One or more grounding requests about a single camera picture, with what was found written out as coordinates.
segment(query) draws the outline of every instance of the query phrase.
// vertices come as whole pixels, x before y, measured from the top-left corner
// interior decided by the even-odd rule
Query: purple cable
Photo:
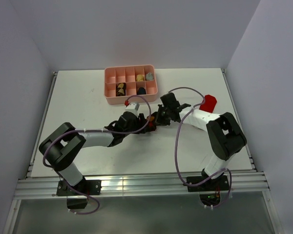
[[[44,165],[45,167],[50,167],[50,168],[52,168],[51,165],[46,164],[46,161],[45,161],[46,159],[45,159],[45,157],[48,155],[48,153],[49,153],[49,151],[50,151],[50,149],[51,149],[52,146],[54,146],[58,141],[62,140],[63,137],[65,137],[65,136],[67,136],[67,135],[69,135],[69,134],[72,134],[72,133],[84,133],[84,132],[85,132],[85,133],[115,133],[115,134],[128,135],[128,134],[137,133],[137,132],[141,131],[142,129],[144,129],[144,128],[148,125],[148,123],[149,123],[149,121],[150,121],[150,119],[151,119],[152,111],[151,111],[150,104],[148,103],[148,101],[147,101],[144,97],[142,97],[142,96],[140,96],[140,95],[131,95],[130,97],[127,98],[126,101],[128,101],[129,99],[131,99],[131,98],[133,98],[133,97],[139,97],[139,98],[141,98],[141,99],[147,104],[147,107],[148,107],[148,110],[149,110],[149,115],[148,115],[148,118],[147,118],[147,120],[146,120],[146,123],[145,123],[145,125],[144,125],[143,127],[141,127],[140,129],[138,129],[138,130],[136,130],[136,131],[133,131],[133,132],[125,132],[125,133],[123,133],[123,132],[109,131],[109,130],[103,130],[103,131],[102,131],[102,130],[97,130],[97,129],[93,129],[93,130],[85,130],[85,131],[84,131],[84,130],[72,130],[72,131],[66,132],[66,133],[62,134],[61,136],[59,136],[58,138],[56,138],[56,139],[55,139],[55,140],[49,145],[49,147],[46,149],[46,151],[45,151],[44,154],[43,154],[43,158],[42,158],[42,163],[43,163],[43,165]],[[99,209],[99,207],[100,207],[100,203],[99,203],[99,201],[98,201],[97,199],[95,199],[95,198],[92,197],[92,196],[89,196],[89,195],[87,195],[87,194],[81,193],[81,192],[79,192],[79,191],[73,189],[73,188],[68,184],[68,182],[67,182],[65,179],[64,179],[64,181],[65,181],[65,183],[67,184],[68,188],[69,188],[71,191],[73,191],[73,192],[75,192],[75,193],[77,193],[77,194],[79,194],[79,195],[86,196],[88,199],[92,199],[92,200],[94,200],[94,201],[98,204],[97,208],[94,209],[94,210],[92,210],[92,211],[90,211],[90,212],[76,212],[76,211],[72,211],[72,210],[70,210],[70,212],[73,212],[73,213],[75,213],[75,214],[77,214],[77,215],[88,215],[88,214],[92,214],[92,213],[96,212],[96,211]]]
[[[200,106],[202,104],[205,103],[205,97],[197,90],[195,89],[192,89],[192,88],[189,88],[189,87],[178,87],[178,88],[175,88],[175,89],[172,89],[169,91],[172,92],[172,91],[175,91],[175,90],[178,90],[178,89],[190,89],[196,93],[198,93],[202,98],[203,98],[203,101],[201,103],[198,103],[198,104],[195,104],[193,106],[193,108],[188,112],[186,113],[186,115],[181,119],[179,125],[178,125],[178,129],[177,129],[177,134],[176,134],[176,141],[175,141],[175,166],[176,166],[176,171],[177,171],[177,175],[179,177],[179,179],[183,182],[184,185],[188,186],[188,187],[197,187],[197,186],[200,186],[202,184],[204,184],[206,181],[208,181],[209,179],[213,178],[214,176],[218,175],[219,173],[222,173],[224,172],[226,169],[223,168],[217,172],[215,172],[214,174],[210,175],[209,177],[207,177],[206,179],[202,180],[201,182],[199,183],[196,183],[196,184],[189,184],[187,183],[181,176],[180,174],[180,170],[179,170],[179,166],[178,166],[178,159],[177,159],[177,152],[178,152],[178,140],[179,140],[179,135],[180,135],[180,131],[181,131],[181,126],[182,126],[182,123],[185,121],[185,119],[194,111],[194,108],[197,107],[197,106]],[[223,204],[225,201],[228,200],[229,196],[230,196],[230,192],[231,192],[231,186],[232,186],[232,175],[231,175],[231,171],[229,169],[227,169],[227,171],[229,172],[229,175],[230,175],[230,186],[229,186],[229,190],[228,190],[228,193],[225,197],[225,199],[220,202],[218,205],[216,206],[213,206],[213,207],[218,207],[219,205]]]

